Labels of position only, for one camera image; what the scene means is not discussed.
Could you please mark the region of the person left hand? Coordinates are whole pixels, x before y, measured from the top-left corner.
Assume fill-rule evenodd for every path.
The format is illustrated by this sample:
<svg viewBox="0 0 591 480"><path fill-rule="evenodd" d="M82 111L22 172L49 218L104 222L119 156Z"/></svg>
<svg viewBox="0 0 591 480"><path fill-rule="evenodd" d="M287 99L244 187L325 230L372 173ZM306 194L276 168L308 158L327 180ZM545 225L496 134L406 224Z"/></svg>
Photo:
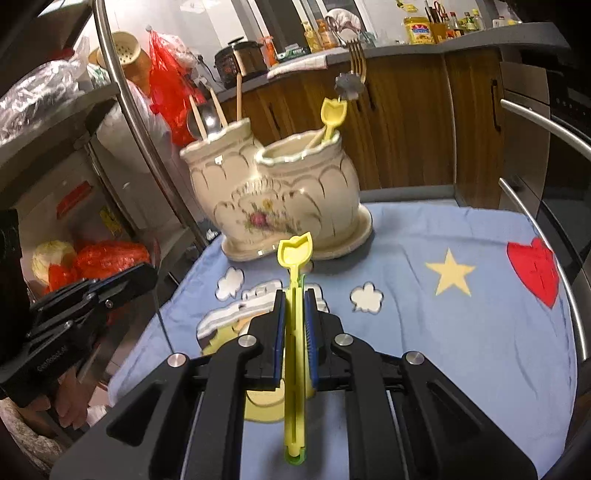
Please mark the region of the person left hand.
<svg viewBox="0 0 591 480"><path fill-rule="evenodd" d="M58 379L58 389L53 400L45 395L38 396L29 404L28 409L41 412L53 407L61 427L77 430L87 420L87 409L93 391L93 388L78 380L76 369L72 367Z"/></svg>

